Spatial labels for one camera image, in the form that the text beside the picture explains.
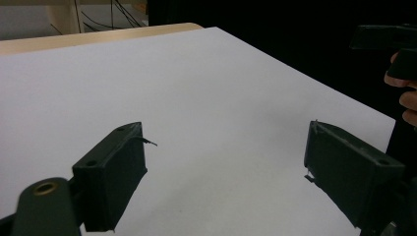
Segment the white table surface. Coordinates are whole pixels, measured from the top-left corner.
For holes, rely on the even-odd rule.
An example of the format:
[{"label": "white table surface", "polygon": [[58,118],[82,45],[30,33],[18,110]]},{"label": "white table surface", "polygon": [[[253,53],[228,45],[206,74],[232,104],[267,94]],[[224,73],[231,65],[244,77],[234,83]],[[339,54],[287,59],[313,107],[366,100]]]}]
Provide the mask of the white table surface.
[{"label": "white table surface", "polygon": [[311,120],[382,151],[394,126],[218,28],[2,56],[0,217],[142,121],[149,172],[114,233],[84,235],[359,235],[304,178]]}]

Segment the cable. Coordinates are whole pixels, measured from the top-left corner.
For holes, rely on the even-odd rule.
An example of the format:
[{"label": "cable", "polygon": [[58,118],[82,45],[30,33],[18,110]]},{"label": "cable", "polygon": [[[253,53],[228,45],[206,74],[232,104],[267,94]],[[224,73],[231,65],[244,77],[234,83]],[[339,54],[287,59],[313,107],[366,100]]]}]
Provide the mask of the cable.
[{"label": "cable", "polygon": [[126,10],[126,8],[124,8],[123,7],[123,5],[122,4],[120,4],[120,2],[119,2],[119,0],[115,0],[115,2],[117,3],[117,5],[118,6],[120,6],[120,8],[119,8],[119,10],[120,10],[120,12],[122,12],[123,13],[123,15],[125,15],[125,17],[126,17],[126,19],[128,19],[128,21],[129,21],[129,23],[131,23],[131,21],[133,21],[135,24],[136,24],[136,26],[138,26],[138,27],[140,27],[141,25],[136,21],[136,19],[129,13],[129,11],[127,11]]},{"label": "cable", "polygon": [[98,29],[96,29],[96,28],[94,28],[94,27],[90,26],[90,25],[89,25],[89,24],[87,24],[87,23],[84,23],[84,25],[85,25],[86,27],[88,27],[90,30],[93,30],[93,31],[99,31]]},{"label": "cable", "polygon": [[114,30],[114,24],[113,24],[113,0],[110,0],[110,10],[111,10],[111,29]]},{"label": "cable", "polygon": [[84,12],[81,12],[81,13],[83,13],[83,15],[84,15],[85,17],[87,17],[87,19],[89,19],[90,21],[92,21],[93,23],[95,23],[95,24],[97,24],[97,25],[99,25],[99,26],[106,27],[106,28],[111,28],[111,29],[122,29],[122,28],[116,28],[116,27],[114,27],[114,26],[113,26],[113,23],[112,23],[112,25],[111,25],[111,26],[107,26],[107,25],[104,25],[104,24],[101,24],[101,23],[95,22],[93,19],[91,19],[89,16],[87,16],[87,15],[86,15],[86,13],[84,13]]}]

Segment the finger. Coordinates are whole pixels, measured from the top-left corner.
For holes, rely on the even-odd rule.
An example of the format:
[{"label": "finger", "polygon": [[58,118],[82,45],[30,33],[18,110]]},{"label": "finger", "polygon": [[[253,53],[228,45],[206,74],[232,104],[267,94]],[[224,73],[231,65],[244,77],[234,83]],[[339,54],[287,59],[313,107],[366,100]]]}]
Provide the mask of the finger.
[{"label": "finger", "polygon": [[417,82],[416,81],[412,81],[407,86],[410,87],[410,88],[417,89]]},{"label": "finger", "polygon": [[406,110],[402,113],[402,119],[408,124],[417,127],[417,111],[415,110]]},{"label": "finger", "polygon": [[392,54],[391,58],[390,58],[390,62],[392,63],[393,61],[395,61],[396,56],[398,55],[398,52],[395,52],[394,54]]},{"label": "finger", "polygon": [[417,91],[407,91],[399,98],[399,104],[405,108],[417,111]]},{"label": "finger", "polygon": [[394,77],[387,75],[387,73],[384,75],[384,82],[389,86],[398,87],[398,88],[404,88],[410,84],[410,81],[396,79]]}]

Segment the black background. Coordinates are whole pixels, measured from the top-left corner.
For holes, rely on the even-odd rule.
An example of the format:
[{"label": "black background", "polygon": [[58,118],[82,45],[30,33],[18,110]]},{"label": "black background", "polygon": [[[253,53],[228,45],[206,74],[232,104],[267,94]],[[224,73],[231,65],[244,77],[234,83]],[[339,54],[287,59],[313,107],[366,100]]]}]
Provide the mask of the black background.
[{"label": "black background", "polygon": [[195,23],[218,27],[292,68],[373,107],[397,122],[387,154],[417,173],[417,133],[398,104],[409,88],[384,83],[395,49],[353,50],[358,25],[417,23],[411,0],[365,1],[192,1],[149,0],[149,25]]}]

